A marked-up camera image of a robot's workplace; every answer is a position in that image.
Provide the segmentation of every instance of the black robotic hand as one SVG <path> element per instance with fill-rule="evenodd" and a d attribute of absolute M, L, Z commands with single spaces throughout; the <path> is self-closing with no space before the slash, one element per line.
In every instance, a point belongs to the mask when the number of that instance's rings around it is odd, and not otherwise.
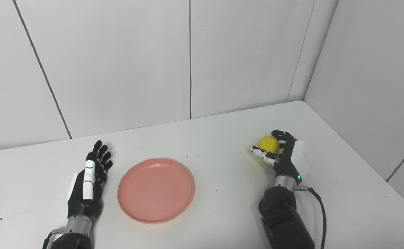
<path fill-rule="evenodd" d="M 84 199 L 84 176 L 85 170 L 79 172 L 76 178 L 76 183 L 74 184 L 73 191 L 68 200 L 68 218 L 74 215 L 82 214 L 90 217 L 95 221 L 102 212 L 102 192 L 107 182 L 108 170 L 113 165 L 110 161 L 111 152 L 107 152 L 108 146 L 103 145 L 101 140 L 98 140 L 94 144 L 93 151 L 89 152 L 87 155 L 87 161 L 93 161 L 95 163 L 96 169 L 94 173 L 93 188 L 93 198 Z"/>
<path fill-rule="evenodd" d="M 259 202 L 262 225 L 273 249 L 314 249 L 314 242 L 297 213 L 294 187 L 302 181 L 293 162 L 297 139 L 289 132 L 274 130 L 271 135 L 283 151 L 275 154 L 256 146 L 250 150 L 276 171 L 273 187 L 264 192 Z"/>
<path fill-rule="evenodd" d="M 286 131 L 274 130 L 271 132 L 271 135 L 281 142 L 280 147 L 283 150 L 279 155 L 260 149 L 254 145 L 250 147 L 250 150 L 264 162 L 273 166 L 274 171 L 276 171 L 276 177 L 279 175 L 288 175 L 299 184 L 302 179 L 292 162 L 292 154 L 297 139 Z"/>
<path fill-rule="evenodd" d="M 45 239 L 43 249 L 48 247 L 50 237 L 63 233 L 52 243 L 51 249 L 92 249 L 91 226 L 102 212 L 102 193 L 107 182 L 108 170 L 113 165 L 107 145 L 98 140 L 86 158 L 85 169 L 77 174 L 68 200 L 68 222 L 65 233 L 53 230 Z"/>

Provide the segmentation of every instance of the black cable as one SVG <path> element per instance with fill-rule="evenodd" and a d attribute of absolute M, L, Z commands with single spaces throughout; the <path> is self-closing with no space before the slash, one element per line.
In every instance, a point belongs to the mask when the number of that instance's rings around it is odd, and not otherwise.
<path fill-rule="evenodd" d="M 50 243 L 50 238 L 52 237 L 53 233 L 49 233 L 47 238 L 44 239 L 44 244 L 42 245 L 42 249 L 47 249 L 48 243 Z"/>
<path fill-rule="evenodd" d="M 327 236 L 327 215 L 325 214 L 325 207 L 323 205 L 322 199 L 319 194 L 314 190 L 314 188 L 309 187 L 308 191 L 316 197 L 316 199 L 320 203 L 320 207 L 322 208 L 322 217 L 323 217 L 323 232 L 322 232 L 322 243 L 320 244 L 320 249 L 325 248 L 325 237 Z"/>

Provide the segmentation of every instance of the white wall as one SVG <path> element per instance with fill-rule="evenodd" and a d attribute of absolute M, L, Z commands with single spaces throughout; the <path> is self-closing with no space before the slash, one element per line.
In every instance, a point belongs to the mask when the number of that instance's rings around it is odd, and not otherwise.
<path fill-rule="evenodd" d="M 190 118 L 188 0 L 17 0 L 72 137 Z"/>
<path fill-rule="evenodd" d="M 392 174 L 404 158 L 404 1 L 339 1 L 306 102 Z"/>
<path fill-rule="evenodd" d="M 335 1 L 17 4 L 81 137 L 190 118 L 190 29 L 193 117 L 301 98 Z M 12 0 L 0 1 L 0 148 L 66 138 Z"/>
<path fill-rule="evenodd" d="M 12 1 L 0 1 L 0 149 L 67 139 Z"/>
<path fill-rule="evenodd" d="M 313 3 L 191 1 L 192 116 L 286 102 Z"/>
<path fill-rule="evenodd" d="M 338 0 L 315 0 L 288 101 L 304 100 Z"/>

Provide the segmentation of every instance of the robotic hand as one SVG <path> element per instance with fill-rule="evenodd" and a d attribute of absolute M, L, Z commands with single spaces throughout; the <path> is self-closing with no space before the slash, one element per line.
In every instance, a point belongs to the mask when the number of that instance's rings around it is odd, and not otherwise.
<path fill-rule="evenodd" d="M 298 186 L 308 171 L 310 151 L 305 142 L 289 132 L 275 130 L 271 135 L 282 142 L 279 155 L 250 147 L 253 154 L 276 171 L 274 187 L 265 190 L 259 202 L 265 233 L 273 249 L 314 249 L 313 239 L 296 211 L 294 196 L 294 190 L 310 190 Z"/>
<path fill-rule="evenodd" d="M 68 200 L 68 222 L 65 233 L 52 243 L 51 249 L 92 249 L 89 238 L 91 225 L 102 212 L 102 192 L 107 181 L 108 170 L 113 165 L 109 161 L 111 153 L 107 145 L 97 141 L 93 151 L 86 158 L 85 169 L 77 174 L 76 181 Z M 45 239 L 46 249 L 53 230 Z"/>

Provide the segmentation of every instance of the white finger segment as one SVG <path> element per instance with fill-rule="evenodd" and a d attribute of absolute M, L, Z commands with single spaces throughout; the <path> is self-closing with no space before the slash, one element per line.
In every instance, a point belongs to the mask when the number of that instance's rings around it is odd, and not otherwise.
<path fill-rule="evenodd" d="M 91 160 L 86 161 L 84 170 L 84 183 L 82 189 L 82 198 L 84 200 L 93 199 L 93 184 L 94 184 L 95 171 L 96 171 L 96 163 Z"/>

